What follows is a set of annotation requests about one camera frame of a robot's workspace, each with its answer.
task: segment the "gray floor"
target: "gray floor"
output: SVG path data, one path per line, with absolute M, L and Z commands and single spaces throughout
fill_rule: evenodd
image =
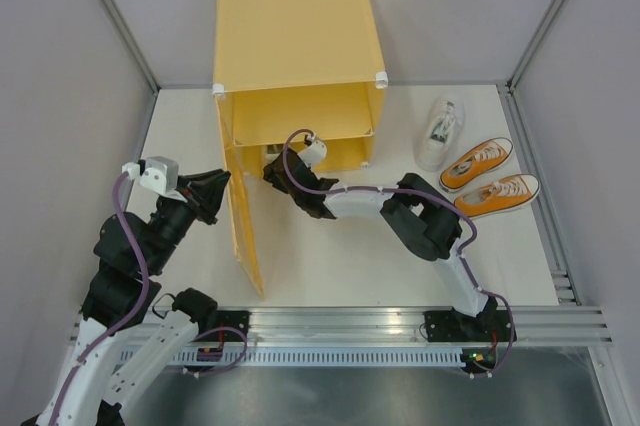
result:
M 163 374 L 127 425 L 608 425 L 584 354 L 516 350 L 490 380 L 435 369 Z

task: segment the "white shoe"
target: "white shoe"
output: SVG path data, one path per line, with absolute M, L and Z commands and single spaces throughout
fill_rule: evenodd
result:
M 464 102 L 453 92 L 441 95 L 429 112 L 427 129 L 415 151 L 416 163 L 438 171 L 464 125 Z

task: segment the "shoe sole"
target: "shoe sole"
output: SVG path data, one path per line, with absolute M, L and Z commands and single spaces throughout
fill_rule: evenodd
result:
M 459 188 L 456 189 L 452 189 L 452 188 L 447 188 L 444 184 L 442 184 L 442 180 L 440 178 L 438 178 L 438 182 L 440 183 L 440 188 L 442 190 L 444 190 L 446 193 L 457 193 L 458 191 L 462 191 L 464 188 L 466 188 L 467 186 L 469 186 L 471 183 L 473 183 L 476 179 L 482 177 L 482 175 L 490 173 L 492 171 L 497 171 L 498 169 L 500 169 L 501 167 L 503 167 L 507 161 L 509 161 L 509 158 L 513 155 L 513 150 L 515 149 L 515 147 L 513 146 L 513 142 L 511 143 L 511 151 L 509 151 L 509 154 L 507 154 L 507 157 L 504 159 L 503 162 L 501 162 L 499 165 L 494 166 L 491 169 L 487 169 L 484 173 L 479 174 L 478 176 L 476 176 L 475 178 L 473 178 L 471 181 L 469 181 L 467 184 L 464 184 L 462 186 L 460 186 Z
M 540 187 L 538 186 L 538 189 L 533 194 L 533 196 L 527 199 L 524 203 L 518 204 L 517 206 L 512 206 L 511 208 L 500 209 L 498 211 L 491 211 L 490 213 L 480 214 L 478 216 L 469 216 L 469 219 L 471 219 L 472 221 L 475 221 L 476 219 L 486 218 L 487 216 L 492 216 L 494 214 L 510 213 L 511 211 L 517 211 L 518 209 L 524 209 L 527 206 L 529 206 L 531 203 L 533 203 L 538 198 L 539 194 L 540 194 Z

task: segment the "shoelace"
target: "shoelace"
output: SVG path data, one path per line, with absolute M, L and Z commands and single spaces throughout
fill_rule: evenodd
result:
M 495 192 L 497 196 L 523 196 L 529 189 L 522 179 L 513 178 L 505 183 L 496 181 L 491 185 L 491 192 Z
M 476 152 L 473 157 L 476 161 L 489 161 L 490 159 L 499 158 L 502 155 L 502 149 L 496 143 L 487 144 L 480 151 Z
M 440 122 L 436 124 L 431 132 L 431 139 L 446 143 L 449 139 L 449 135 L 453 131 L 453 127 L 456 124 L 456 117 L 453 114 L 453 106 L 447 106 L 447 112 Z

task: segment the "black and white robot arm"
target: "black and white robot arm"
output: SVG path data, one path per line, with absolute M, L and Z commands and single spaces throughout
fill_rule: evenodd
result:
M 285 148 L 265 166 L 263 178 L 314 218 L 358 216 L 386 221 L 409 251 L 436 268 L 451 295 L 457 322 L 453 327 L 463 331 L 468 341 L 484 338 L 495 321 L 497 301 L 474 284 L 463 264 L 458 252 L 460 218 L 443 207 L 442 203 L 450 204 L 446 198 L 413 173 L 391 186 L 349 187 L 337 179 L 319 178 L 311 168 L 326 153 L 325 144 L 308 135 L 303 150 Z
M 128 163 L 125 172 L 160 195 L 148 222 L 123 213 L 148 275 L 159 275 L 194 221 L 215 224 L 230 174 L 217 169 L 179 176 L 178 164 L 163 157 Z M 173 355 L 211 329 L 215 321 L 217 303 L 213 299 L 193 289 L 178 294 L 173 311 L 156 334 L 113 375 L 122 349 L 143 321 L 160 284 L 141 277 L 140 258 L 116 216 L 102 225 L 93 252 L 100 258 L 99 270 L 82 305 L 74 350 L 45 410 L 23 425 L 123 425 L 131 406 Z M 136 306 L 137 313 L 127 321 Z M 123 321 L 126 323 L 117 331 L 100 340 Z

